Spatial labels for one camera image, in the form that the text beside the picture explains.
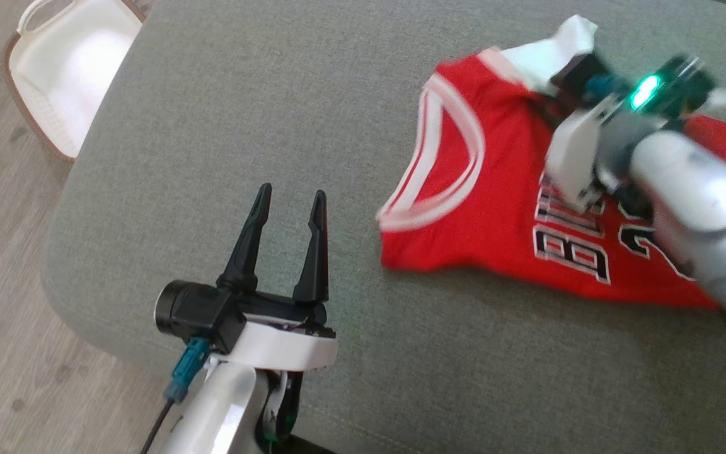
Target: blue connector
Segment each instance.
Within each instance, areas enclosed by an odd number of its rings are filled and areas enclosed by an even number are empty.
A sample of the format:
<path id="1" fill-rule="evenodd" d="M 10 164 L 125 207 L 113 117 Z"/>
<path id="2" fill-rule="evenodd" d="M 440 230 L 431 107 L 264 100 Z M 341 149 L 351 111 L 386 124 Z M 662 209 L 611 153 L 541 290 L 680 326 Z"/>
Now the blue connector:
<path id="1" fill-rule="evenodd" d="M 204 338 L 192 338 L 178 364 L 173 369 L 173 379 L 164 390 L 164 398 L 173 400 L 176 404 L 184 402 L 192 385 L 192 380 L 198 371 L 204 367 L 209 358 L 209 341 Z"/>
<path id="2" fill-rule="evenodd" d="M 608 97 L 619 86 L 619 80 L 611 74 L 599 74 L 591 77 L 585 89 L 591 95 L 593 100 L 603 100 Z"/>

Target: white basket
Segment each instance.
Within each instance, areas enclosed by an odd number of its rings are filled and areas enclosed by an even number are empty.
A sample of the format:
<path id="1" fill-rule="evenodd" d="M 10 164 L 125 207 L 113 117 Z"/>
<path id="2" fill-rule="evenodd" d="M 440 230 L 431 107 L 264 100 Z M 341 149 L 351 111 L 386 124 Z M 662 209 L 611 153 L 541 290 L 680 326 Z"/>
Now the white basket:
<path id="1" fill-rule="evenodd" d="M 53 1 L 36 0 L 24 11 L 3 69 L 38 136 L 74 161 L 144 15 L 127 0 L 72 0 L 29 30 L 35 12 Z"/>

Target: red jersey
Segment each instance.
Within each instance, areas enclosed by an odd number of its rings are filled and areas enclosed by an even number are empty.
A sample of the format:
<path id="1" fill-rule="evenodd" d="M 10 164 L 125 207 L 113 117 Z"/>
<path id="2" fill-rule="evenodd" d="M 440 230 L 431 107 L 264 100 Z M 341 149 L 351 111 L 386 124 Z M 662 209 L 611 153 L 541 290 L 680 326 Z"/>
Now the red jersey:
<path id="1" fill-rule="evenodd" d="M 411 164 L 377 214 L 384 267 L 475 265 L 589 298 L 716 307 L 617 201 L 579 214 L 556 197 L 538 96 L 497 49 L 438 66 Z M 726 123 L 698 117 L 686 133 L 726 159 Z"/>

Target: gray fabric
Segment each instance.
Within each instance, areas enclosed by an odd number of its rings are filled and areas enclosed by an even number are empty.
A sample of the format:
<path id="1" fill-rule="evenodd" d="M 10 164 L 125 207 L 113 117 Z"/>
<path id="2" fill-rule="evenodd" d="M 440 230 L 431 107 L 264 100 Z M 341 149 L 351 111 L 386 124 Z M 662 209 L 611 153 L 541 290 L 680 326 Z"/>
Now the gray fabric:
<path id="1" fill-rule="evenodd" d="M 410 160 L 435 65 L 547 37 L 575 13 L 625 74 L 688 51 L 726 81 L 726 5 L 697 0 L 159 3 L 58 207 L 43 272 L 55 310 L 166 375 L 182 345 L 154 327 L 158 291 L 211 282 L 271 181 L 257 274 L 288 293 L 323 189 L 341 350 L 306 379 L 303 436 L 340 453 L 726 451 L 717 314 L 379 265 L 374 213 Z"/>

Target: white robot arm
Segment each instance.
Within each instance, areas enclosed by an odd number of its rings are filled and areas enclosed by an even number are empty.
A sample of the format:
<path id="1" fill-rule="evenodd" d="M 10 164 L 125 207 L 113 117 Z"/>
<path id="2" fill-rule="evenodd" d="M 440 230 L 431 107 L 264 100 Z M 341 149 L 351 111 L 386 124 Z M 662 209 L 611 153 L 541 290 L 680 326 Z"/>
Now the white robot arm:
<path id="1" fill-rule="evenodd" d="M 333 365 L 338 351 L 334 331 L 325 327 L 323 305 L 329 299 L 326 196 L 320 190 L 315 195 L 308 222 L 310 245 L 292 296 L 256 290 L 254 269 L 270 196 L 266 183 L 216 285 L 173 281 L 158 296 L 156 327 L 183 340 L 187 348 L 173 369 L 164 391 L 167 404 L 142 454 L 204 366 L 204 386 L 165 440 L 162 453 L 286 454 L 306 445 L 311 452 L 329 453 L 291 436 L 303 374 Z"/>
<path id="2" fill-rule="evenodd" d="M 603 193 L 642 201 L 658 247 L 726 313 L 726 161 L 666 127 L 708 100 L 712 80 L 697 59 L 675 57 L 631 90 L 594 55 L 574 60 L 555 83 L 571 100 L 600 101 L 557 127 L 548 176 L 577 211 Z"/>

